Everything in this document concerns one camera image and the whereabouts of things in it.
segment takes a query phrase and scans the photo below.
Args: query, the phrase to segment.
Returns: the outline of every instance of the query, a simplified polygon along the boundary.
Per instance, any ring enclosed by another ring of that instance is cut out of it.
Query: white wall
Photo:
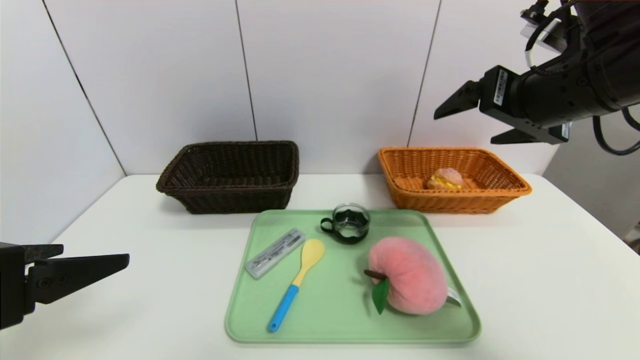
[[[542,174],[556,146],[536,143],[492,145],[491,137],[510,126],[468,110],[442,120],[433,113],[467,80],[480,80],[496,65],[523,73],[527,70],[520,35],[525,21],[520,10],[531,0],[442,0],[420,103],[413,125],[411,146],[473,146],[488,149],[522,173]],[[552,1],[549,11],[559,3]],[[534,60],[543,63],[557,56],[536,46]]]
[[[438,0],[238,0],[259,140],[303,173],[380,172],[406,146]]]
[[[296,141],[303,173],[379,172],[380,147],[410,143],[484,147],[541,174],[556,150],[491,145],[509,126],[477,110],[433,120],[466,80],[526,70],[519,13],[531,0],[442,0],[439,15],[438,0],[238,0],[255,128],[234,0],[46,1],[129,174],[256,132]]]
[[[46,0],[127,174],[183,146],[255,140],[234,0]]]
[[[39,0],[3,0],[0,237],[50,243],[124,176]]]
[[[630,112],[640,119],[640,106]],[[602,117],[602,131],[614,149],[640,140],[620,112]],[[606,153],[596,143],[591,119],[573,123],[571,140],[560,146],[545,177],[620,238],[640,222],[640,151]]]

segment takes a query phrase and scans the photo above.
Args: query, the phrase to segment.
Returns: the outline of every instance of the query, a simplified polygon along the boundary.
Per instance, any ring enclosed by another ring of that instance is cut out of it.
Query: wicker basket
[[[298,146],[290,141],[195,143],[180,150],[156,189],[192,214],[284,209],[298,166]]]
[[[513,169],[489,151],[466,147],[387,147],[378,158],[391,198],[398,208],[425,213],[493,213],[509,201],[531,193]],[[428,190],[439,168],[455,168],[465,181],[463,190]]]

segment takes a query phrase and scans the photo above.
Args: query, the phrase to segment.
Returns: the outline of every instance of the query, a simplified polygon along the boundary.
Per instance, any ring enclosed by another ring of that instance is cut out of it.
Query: green tray
[[[463,343],[480,333],[480,319],[423,214],[413,210],[370,210],[371,227],[356,245],[337,243],[320,230],[331,211],[268,210],[253,222],[240,271],[227,309],[227,334],[243,343]],[[307,239],[322,240],[326,250],[302,282],[281,328],[267,325],[300,269],[302,246],[255,280],[244,263],[296,227]],[[463,306],[446,303],[437,312],[407,315],[387,306],[382,315],[371,300],[373,284],[367,268],[371,246],[387,236],[421,242],[442,264],[449,287]]]

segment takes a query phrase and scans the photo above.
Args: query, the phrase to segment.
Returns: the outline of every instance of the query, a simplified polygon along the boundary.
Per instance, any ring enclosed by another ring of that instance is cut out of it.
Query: white tag
[[[449,291],[447,292],[447,302],[454,304],[455,306],[462,307],[462,300],[460,299],[460,295],[458,295],[456,290],[453,290],[452,288],[449,288]]]
[[[495,86],[495,94],[493,95],[493,102],[499,106],[502,106],[502,100],[504,100],[504,92],[507,90],[507,72],[500,69],[498,71],[498,83]]]
[[[572,122],[562,124],[562,137],[565,139],[569,139],[569,132],[571,130]]]

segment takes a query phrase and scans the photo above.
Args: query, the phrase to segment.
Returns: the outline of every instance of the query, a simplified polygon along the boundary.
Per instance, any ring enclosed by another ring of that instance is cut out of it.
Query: black cup handle
[[[330,222],[331,223],[331,229],[327,229],[323,226],[323,224],[325,222]],[[330,233],[333,234],[333,220],[331,220],[330,218],[324,218],[320,221],[320,229],[322,229],[322,231],[326,232],[326,233]]]

